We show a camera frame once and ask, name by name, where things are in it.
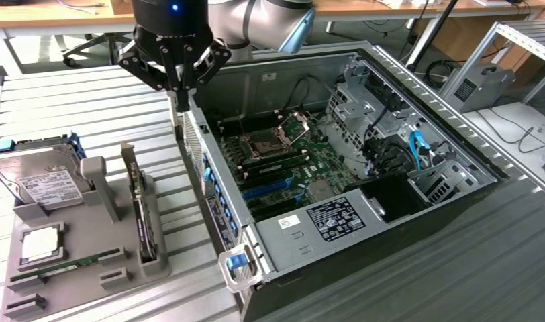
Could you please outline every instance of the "gray parts tray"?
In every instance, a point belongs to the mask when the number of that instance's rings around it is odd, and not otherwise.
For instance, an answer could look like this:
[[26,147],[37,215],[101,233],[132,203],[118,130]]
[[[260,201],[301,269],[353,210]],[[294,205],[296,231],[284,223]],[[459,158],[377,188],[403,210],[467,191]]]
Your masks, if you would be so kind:
[[[0,321],[32,321],[136,288],[172,273],[153,177],[146,176],[146,183],[149,189],[146,201],[158,246],[158,256],[153,262],[141,263],[136,211],[128,179],[109,183],[122,218],[118,222],[112,221],[102,203],[97,205],[82,203],[57,209],[46,218],[32,220],[28,224],[20,216],[16,216]],[[22,256],[22,231],[61,222],[66,225],[62,238],[68,257],[50,266],[62,265],[65,270],[61,274],[49,274],[50,276],[46,275],[42,278],[36,274],[21,282],[12,281],[13,276],[41,272],[49,267],[45,265],[22,272],[18,270]],[[82,258],[78,267],[72,269],[70,262]]]

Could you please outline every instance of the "wooden desk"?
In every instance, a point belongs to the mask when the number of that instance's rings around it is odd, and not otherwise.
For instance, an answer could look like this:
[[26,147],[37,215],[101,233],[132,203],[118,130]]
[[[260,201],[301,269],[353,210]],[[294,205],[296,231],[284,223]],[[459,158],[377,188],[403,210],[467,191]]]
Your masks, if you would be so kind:
[[[532,11],[545,9],[545,2],[541,0],[528,0]],[[437,17],[447,10],[449,0],[445,0],[440,5],[429,5],[424,14],[425,18]],[[371,0],[316,0],[317,16],[352,16],[360,15],[415,15],[421,14],[424,7],[415,5],[403,5],[400,9],[391,9],[383,3]],[[511,5],[508,7],[485,7],[475,0],[460,0],[451,16],[471,16],[476,15],[501,15],[503,11],[516,12],[517,8]]]
[[[66,8],[60,5],[56,0],[26,0],[22,6],[0,7],[0,57],[5,59],[4,64],[9,74],[22,74],[21,62],[8,41],[12,37],[130,32],[133,30],[133,15],[116,15],[112,10],[110,0],[70,1],[77,4],[105,2],[106,7],[96,8],[96,15]],[[533,19],[545,9],[545,2],[541,0],[528,1],[533,12],[531,19]],[[431,18],[431,23],[416,45],[411,60],[419,54],[447,6],[448,3],[443,3],[441,5],[432,5],[427,8],[424,18]],[[316,8],[316,21],[329,21],[328,32],[335,28],[336,21],[413,19],[419,18],[423,12],[423,7],[404,5],[400,9],[391,9],[384,4],[371,0],[316,0]],[[513,6],[484,7],[473,0],[460,0],[451,17],[501,16],[513,14],[517,14],[517,8]]]
[[69,0],[74,5],[106,3],[106,7],[89,8],[97,14],[60,5],[54,0],[26,0],[24,5],[0,6],[0,28],[52,27],[61,25],[92,25],[133,23],[133,15],[116,15],[109,0]]

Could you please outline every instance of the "blue tab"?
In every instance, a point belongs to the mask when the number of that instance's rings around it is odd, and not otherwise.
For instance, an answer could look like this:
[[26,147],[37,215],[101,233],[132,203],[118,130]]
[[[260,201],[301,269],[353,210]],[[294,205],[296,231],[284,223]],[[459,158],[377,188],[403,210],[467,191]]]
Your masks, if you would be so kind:
[[80,156],[80,158],[81,159],[85,159],[86,158],[86,151],[84,151],[84,148],[82,148],[82,143],[80,142],[80,136],[78,136],[78,134],[76,134],[74,132],[72,132],[70,133],[70,137],[68,138],[68,139],[70,139],[70,141],[74,141],[76,142],[76,152],[78,153],[78,156]]
[[206,169],[205,169],[205,173],[204,173],[204,180],[205,181],[209,181],[209,179],[212,178],[212,168],[210,167],[208,167]]
[[0,152],[13,151],[16,146],[14,140],[0,140]]
[[409,144],[411,144],[411,151],[413,152],[413,155],[415,155],[415,158],[416,158],[416,163],[419,165],[419,170],[421,170],[423,167],[421,167],[421,163],[420,163],[419,148],[424,147],[428,150],[431,150],[431,145],[424,140],[423,132],[420,132],[419,130],[416,130],[416,131],[413,131],[411,133],[411,137],[409,137],[408,141],[409,141]]
[[236,270],[249,264],[248,255],[240,254],[228,258],[228,267],[229,270]]

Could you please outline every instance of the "desk leg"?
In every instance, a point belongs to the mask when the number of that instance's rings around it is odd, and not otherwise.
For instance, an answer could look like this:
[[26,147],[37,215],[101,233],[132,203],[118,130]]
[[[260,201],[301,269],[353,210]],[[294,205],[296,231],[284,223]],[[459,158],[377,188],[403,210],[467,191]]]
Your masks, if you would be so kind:
[[327,24],[327,29],[325,29],[325,31],[327,31],[328,34],[332,34],[332,33],[333,33],[333,31],[335,31],[335,25],[336,25],[336,23],[335,23],[333,21],[329,21],[329,23]]
[[423,34],[420,35],[419,41],[415,44],[413,52],[407,62],[407,66],[413,64],[416,61],[416,57],[419,57],[420,52],[423,51],[424,44],[427,43],[428,39],[432,36],[432,31],[440,21],[440,18],[431,19],[427,29],[424,30]]
[[532,91],[528,93],[528,95],[525,95],[524,98],[524,103],[529,103],[532,101],[532,98],[537,95],[539,91],[541,91],[541,89],[545,86],[545,77],[544,79],[540,81],[540,83],[536,85],[536,87],[533,87]]
[[22,75],[22,63],[16,54],[10,39],[0,30],[0,63],[9,75]]
[[416,23],[416,19],[415,18],[409,19],[407,22],[407,28],[413,29],[415,23]]

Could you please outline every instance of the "gray metal rack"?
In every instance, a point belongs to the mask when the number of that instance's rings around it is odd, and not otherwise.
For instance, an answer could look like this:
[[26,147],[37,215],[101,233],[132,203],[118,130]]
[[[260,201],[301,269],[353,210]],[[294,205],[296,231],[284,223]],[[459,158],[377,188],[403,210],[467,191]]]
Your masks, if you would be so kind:
[[[487,36],[480,42],[477,49],[472,53],[471,59],[464,65],[460,73],[455,75],[451,83],[447,84],[447,86],[440,91],[440,95],[444,99],[447,99],[456,93],[460,85],[464,83],[468,72],[479,63],[481,56],[493,43],[497,35],[505,37],[515,44],[521,46],[527,51],[545,60],[545,20],[504,21],[495,23],[492,29],[488,31]],[[544,88],[544,86],[545,77],[525,96],[524,102],[528,102],[536,96],[537,92]]]

